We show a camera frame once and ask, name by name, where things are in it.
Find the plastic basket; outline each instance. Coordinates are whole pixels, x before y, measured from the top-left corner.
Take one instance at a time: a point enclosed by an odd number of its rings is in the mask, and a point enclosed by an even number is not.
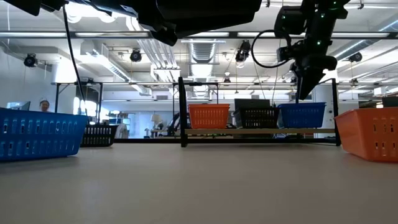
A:
[[[398,162],[398,108],[357,109],[335,119],[345,151],[369,161]]]
[[[238,128],[277,128],[279,108],[241,108],[234,115]]]
[[[77,154],[86,116],[0,110],[0,161]]]
[[[192,129],[224,129],[228,121],[229,104],[189,105]]]
[[[112,146],[117,128],[110,125],[86,125],[80,147]]]
[[[278,106],[284,128],[320,128],[326,103],[288,103]]]

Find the orange basket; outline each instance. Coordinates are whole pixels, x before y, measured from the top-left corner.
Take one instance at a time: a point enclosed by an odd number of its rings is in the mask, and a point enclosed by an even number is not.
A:
[[[224,129],[228,121],[229,104],[189,105],[192,129]]]
[[[398,162],[398,108],[356,109],[337,116],[343,149],[369,161]]]

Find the blue basket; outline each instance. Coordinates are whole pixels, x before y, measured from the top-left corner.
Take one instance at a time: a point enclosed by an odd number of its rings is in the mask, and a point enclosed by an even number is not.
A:
[[[288,103],[278,106],[284,128],[320,128],[326,103]]]
[[[0,161],[75,155],[86,122],[86,116],[0,110]]]

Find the wooden shelf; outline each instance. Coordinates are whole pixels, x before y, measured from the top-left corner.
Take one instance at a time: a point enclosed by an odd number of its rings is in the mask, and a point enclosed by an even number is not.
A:
[[[313,134],[335,133],[334,129],[289,128],[289,129],[186,129],[186,134]]]

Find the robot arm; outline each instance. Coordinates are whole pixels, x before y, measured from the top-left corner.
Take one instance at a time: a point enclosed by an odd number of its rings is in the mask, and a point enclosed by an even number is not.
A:
[[[87,4],[109,15],[113,12],[138,18],[152,36],[168,45],[178,38],[251,22],[260,9],[262,0],[5,0],[32,14],[39,15],[40,8],[50,12],[60,10],[68,1]],[[331,35],[337,19],[345,19],[344,5],[349,0],[303,0],[301,6],[283,6],[275,22],[277,37],[305,32],[305,38],[278,49],[278,61],[290,66],[298,80],[298,97],[303,100],[325,75],[324,69],[334,70],[337,61],[326,56],[331,45]],[[252,57],[257,62],[253,51]]]
[[[261,0],[6,0],[32,15],[40,8],[53,12],[68,2],[87,4],[111,15],[118,12],[138,18],[152,36],[168,45],[178,38],[208,30],[251,22],[260,9]]]

